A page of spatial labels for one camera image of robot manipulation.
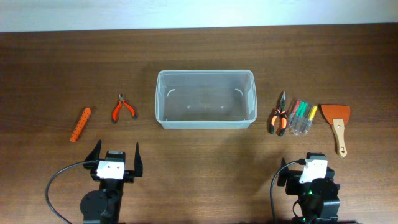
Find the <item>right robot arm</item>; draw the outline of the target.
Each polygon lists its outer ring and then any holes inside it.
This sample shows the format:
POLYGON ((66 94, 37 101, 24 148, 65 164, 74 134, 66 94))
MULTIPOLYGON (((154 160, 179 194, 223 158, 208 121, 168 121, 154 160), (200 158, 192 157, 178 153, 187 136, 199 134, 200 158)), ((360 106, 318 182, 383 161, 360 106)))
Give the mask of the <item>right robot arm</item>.
POLYGON ((282 159, 272 184, 297 197, 294 205, 300 206, 302 214, 294 213, 293 223, 337 223, 340 185, 334 183, 334 176, 326 155, 308 152, 304 159, 289 163, 282 159))

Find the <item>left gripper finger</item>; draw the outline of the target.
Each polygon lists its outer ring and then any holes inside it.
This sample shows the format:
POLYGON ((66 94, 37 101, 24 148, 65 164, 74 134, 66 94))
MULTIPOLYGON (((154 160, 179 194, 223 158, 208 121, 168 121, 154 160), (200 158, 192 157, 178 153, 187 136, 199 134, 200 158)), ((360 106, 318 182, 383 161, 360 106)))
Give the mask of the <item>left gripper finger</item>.
POLYGON ((94 147, 94 149, 87 155, 84 160, 83 167, 87 170, 95 170, 98 167, 100 161, 100 152, 101 152, 102 141, 99 140, 94 147))
POLYGON ((135 155, 134 155, 134 175, 136 177, 143 176, 143 163, 141 159, 141 155, 139 152, 139 143, 136 143, 135 155))

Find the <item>small orange-handled cutters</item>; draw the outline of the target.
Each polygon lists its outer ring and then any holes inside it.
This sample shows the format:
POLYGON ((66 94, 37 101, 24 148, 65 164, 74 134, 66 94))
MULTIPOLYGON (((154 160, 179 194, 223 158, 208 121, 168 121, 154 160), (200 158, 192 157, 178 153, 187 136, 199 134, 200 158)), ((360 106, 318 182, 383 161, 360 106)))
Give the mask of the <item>small orange-handled cutters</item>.
POLYGON ((122 105, 124 105, 130 111, 133 119, 137 119, 137 113, 136 113, 135 109, 125 100, 124 95, 122 93, 120 93, 118 95, 118 98, 119 98, 119 101, 118 101, 118 104, 116 105, 115 109, 112 112, 111 121, 114 124, 116 124, 118 122, 119 112, 122 108, 122 105))

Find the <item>orange scraper wooden handle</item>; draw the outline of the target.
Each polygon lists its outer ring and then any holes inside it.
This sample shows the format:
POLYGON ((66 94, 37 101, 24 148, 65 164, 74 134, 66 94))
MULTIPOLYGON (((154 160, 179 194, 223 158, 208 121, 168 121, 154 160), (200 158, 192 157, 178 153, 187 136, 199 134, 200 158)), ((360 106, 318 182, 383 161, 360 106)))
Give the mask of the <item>orange scraper wooden handle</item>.
POLYGON ((345 146, 345 126, 347 125, 351 108, 348 105, 321 105, 321 110, 326 121, 330 124, 336 140, 336 153, 340 157, 347 155, 345 146))

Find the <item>orange black long-nose pliers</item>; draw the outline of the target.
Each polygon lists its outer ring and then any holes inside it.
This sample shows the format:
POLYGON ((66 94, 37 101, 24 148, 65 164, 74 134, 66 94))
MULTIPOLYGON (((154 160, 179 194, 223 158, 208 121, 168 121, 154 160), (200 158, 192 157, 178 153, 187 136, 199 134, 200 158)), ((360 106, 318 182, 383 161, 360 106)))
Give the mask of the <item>orange black long-nose pliers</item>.
POLYGON ((287 128, 287 112, 285 110, 285 92, 283 91, 280 94, 279 101, 277 103, 277 107, 272 112, 271 122, 269 124, 269 132, 273 134, 275 132, 275 121, 277 118, 280 118, 279 123, 279 136, 283 136, 285 130, 287 128))

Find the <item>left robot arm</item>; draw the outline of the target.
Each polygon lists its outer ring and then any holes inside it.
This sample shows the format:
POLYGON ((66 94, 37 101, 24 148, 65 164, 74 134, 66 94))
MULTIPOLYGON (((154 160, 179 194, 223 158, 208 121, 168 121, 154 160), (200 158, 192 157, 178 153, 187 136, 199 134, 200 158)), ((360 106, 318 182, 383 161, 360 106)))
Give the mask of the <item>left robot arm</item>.
POLYGON ((134 169, 126 170, 126 153, 108 151, 100 158, 101 141, 88 154, 83 167, 90 171, 91 178, 99 182, 99 189, 88 192, 81 200, 80 210, 84 223, 118 223, 125 183, 133 183, 143 176, 143 163, 136 144, 134 169))

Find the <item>orange perforated cylinder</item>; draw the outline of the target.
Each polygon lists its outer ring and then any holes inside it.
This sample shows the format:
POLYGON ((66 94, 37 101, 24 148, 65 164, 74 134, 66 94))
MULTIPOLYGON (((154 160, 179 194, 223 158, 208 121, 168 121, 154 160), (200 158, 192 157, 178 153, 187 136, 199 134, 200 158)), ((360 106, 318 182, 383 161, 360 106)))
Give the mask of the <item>orange perforated cylinder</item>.
POLYGON ((91 115, 91 109, 85 108, 83 110, 83 113, 82 113, 77 125, 75 126, 75 129, 72 132, 72 135, 70 136, 71 142, 76 142, 79 139, 90 115, 91 115))

